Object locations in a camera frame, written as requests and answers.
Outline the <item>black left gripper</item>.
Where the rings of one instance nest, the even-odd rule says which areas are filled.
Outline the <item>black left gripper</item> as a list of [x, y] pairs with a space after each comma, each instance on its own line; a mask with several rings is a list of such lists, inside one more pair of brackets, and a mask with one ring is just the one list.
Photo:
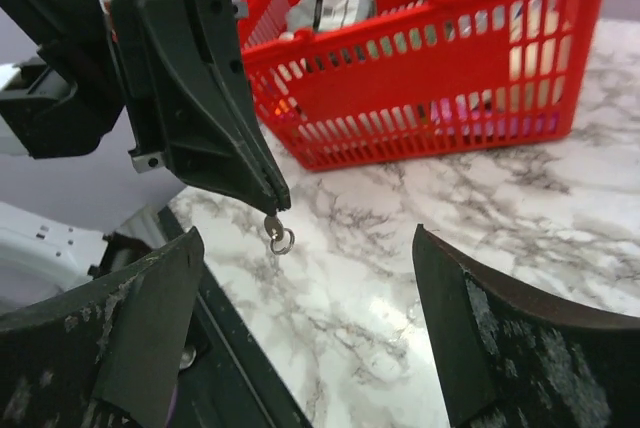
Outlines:
[[110, 48], [134, 166], [259, 211], [291, 208], [245, 77], [232, 0], [113, 0]]

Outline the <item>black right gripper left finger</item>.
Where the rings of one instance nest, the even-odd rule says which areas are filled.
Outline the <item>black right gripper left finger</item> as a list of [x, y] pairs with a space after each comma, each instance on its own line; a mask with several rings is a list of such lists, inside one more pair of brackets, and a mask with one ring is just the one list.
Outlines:
[[196, 229], [1, 317], [4, 427], [163, 427], [200, 278]]

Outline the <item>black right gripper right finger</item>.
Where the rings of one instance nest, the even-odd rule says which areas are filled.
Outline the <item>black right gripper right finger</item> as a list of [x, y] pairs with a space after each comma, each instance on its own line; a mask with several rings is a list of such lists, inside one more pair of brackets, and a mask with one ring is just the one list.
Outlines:
[[638, 318], [524, 283], [422, 225], [412, 258], [450, 426], [638, 426]]

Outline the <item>small silver key with ring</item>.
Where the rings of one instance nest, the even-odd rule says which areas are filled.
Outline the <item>small silver key with ring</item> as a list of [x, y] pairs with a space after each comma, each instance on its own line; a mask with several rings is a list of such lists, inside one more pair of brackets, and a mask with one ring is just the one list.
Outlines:
[[286, 228], [277, 216], [266, 216], [264, 228], [269, 236], [269, 247], [276, 256], [288, 254], [295, 244], [295, 234]]

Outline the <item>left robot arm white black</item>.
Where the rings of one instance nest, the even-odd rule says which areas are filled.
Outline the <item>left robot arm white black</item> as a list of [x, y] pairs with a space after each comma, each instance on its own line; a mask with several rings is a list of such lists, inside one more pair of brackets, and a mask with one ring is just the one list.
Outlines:
[[244, 67], [235, 0], [1, 0], [37, 46], [1, 91], [5, 153], [85, 156], [129, 117], [139, 172], [268, 216], [291, 206], [261, 133]]

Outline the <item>grey foil snack bag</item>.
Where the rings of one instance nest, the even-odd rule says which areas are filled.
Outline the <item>grey foil snack bag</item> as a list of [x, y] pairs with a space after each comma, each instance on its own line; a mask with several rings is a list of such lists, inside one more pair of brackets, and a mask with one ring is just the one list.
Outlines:
[[286, 28], [295, 33], [336, 31], [366, 21], [377, 14], [376, 0], [300, 0], [286, 14]]

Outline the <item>red plastic basket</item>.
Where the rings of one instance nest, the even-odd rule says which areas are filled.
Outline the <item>red plastic basket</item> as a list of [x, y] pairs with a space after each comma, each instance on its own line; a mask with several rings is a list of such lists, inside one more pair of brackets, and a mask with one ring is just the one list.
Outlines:
[[256, 110], [323, 171], [557, 140], [572, 128], [601, 0], [375, 0], [375, 18], [284, 40], [301, 0], [245, 0]]

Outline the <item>black mounting base rail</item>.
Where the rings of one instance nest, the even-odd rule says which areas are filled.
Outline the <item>black mounting base rail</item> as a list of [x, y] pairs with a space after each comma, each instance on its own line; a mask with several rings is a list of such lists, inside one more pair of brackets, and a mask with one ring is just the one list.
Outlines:
[[109, 427], [307, 427], [310, 422], [168, 208], [167, 246], [109, 297], [93, 395]]

